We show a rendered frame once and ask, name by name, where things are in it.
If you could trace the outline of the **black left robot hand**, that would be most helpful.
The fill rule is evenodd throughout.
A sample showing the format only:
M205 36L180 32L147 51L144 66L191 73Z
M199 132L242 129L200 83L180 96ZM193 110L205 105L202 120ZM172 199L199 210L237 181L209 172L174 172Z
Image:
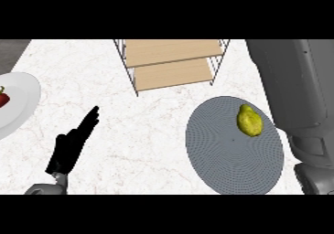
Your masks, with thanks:
M60 134L57 136L56 150L45 170L50 175L53 175L54 173L67 175L72 172L79 156L82 154L87 140L100 122L98 110L100 107L95 106L90 111L79 126L72 129L67 134Z

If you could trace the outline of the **round grey placemat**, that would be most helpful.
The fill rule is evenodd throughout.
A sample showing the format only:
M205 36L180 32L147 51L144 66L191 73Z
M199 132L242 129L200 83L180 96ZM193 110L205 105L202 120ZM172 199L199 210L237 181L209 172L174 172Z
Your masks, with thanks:
M237 126L246 100L220 96L194 110L186 129L191 165L205 184L220 194L264 195L283 171L285 152L276 125L267 116L264 132L248 136Z

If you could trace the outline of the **yellow-green tomato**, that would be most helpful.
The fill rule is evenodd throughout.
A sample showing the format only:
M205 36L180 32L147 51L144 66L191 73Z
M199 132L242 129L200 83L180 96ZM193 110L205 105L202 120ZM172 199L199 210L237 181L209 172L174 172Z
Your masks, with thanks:
M240 131L251 137L256 137L264 133L264 118L248 104L240 106L237 126Z

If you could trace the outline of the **white plate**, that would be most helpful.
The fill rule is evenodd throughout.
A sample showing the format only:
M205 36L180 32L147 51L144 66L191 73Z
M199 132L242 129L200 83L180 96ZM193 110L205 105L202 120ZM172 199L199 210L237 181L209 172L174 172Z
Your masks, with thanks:
M0 140L23 126L33 115L41 102L41 83L38 78L25 72L0 75L0 87L10 96L0 107Z

